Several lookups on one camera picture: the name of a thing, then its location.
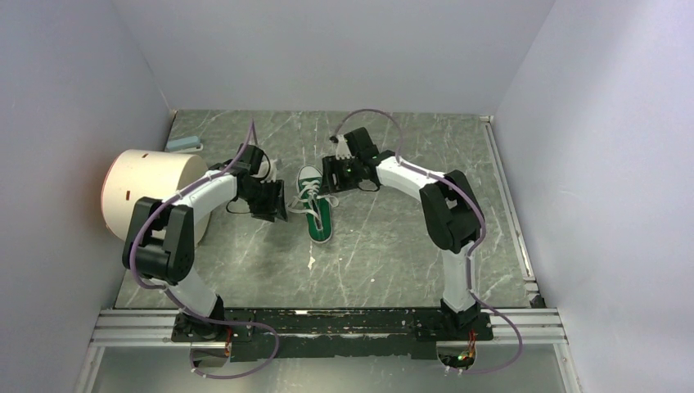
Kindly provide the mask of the white shoelace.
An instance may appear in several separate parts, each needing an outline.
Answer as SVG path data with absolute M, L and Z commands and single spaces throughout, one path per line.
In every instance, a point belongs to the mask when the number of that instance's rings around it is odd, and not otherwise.
M 325 201 L 330 207 L 337 207 L 339 200 L 336 196 L 319 194 L 320 184 L 321 181 L 317 179 L 299 183 L 299 194 L 286 206 L 286 209 L 291 213 L 311 215 L 315 219 L 320 219 L 320 201 Z

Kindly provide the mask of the green canvas sneaker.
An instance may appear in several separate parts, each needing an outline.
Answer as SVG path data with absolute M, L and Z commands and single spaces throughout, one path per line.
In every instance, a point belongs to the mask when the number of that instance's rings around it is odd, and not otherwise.
M 320 194 L 322 172 L 315 166 L 303 166 L 297 174 L 296 187 L 295 205 L 306 216 L 309 237 L 317 243 L 329 241 L 333 232 L 332 204 L 328 196 Z

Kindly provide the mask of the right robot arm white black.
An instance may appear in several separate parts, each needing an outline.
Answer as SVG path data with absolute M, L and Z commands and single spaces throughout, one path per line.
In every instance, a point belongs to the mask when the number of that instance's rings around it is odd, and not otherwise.
M 356 189 L 369 181 L 420 202 L 428 236 L 440 249 L 444 266 L 441 326 L 448 337 L 463 338 L 481 311 L 474 296 L 474 267 L 484 228 L 484 216 L 464 173 L 431 171 L 392 151 L 379 151 L 365 128 L 330 140 L 335 152 L 322 159 L 323 193 Z

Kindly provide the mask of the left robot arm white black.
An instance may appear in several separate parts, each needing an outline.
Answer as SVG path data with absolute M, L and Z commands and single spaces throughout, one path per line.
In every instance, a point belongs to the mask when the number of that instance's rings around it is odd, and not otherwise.
M 254 145 L 215 164 L 167 198 L 143 196 L 133 207 L 122 263 L 138 283 L 161 290 L 179 308 L 174 331 L 184 341 L 216 341 L 233 333 L 223 299 L 194 270 L 196 226 L 219 206 L 244 201 L 251 217 L 286 220 L 278 161 Z

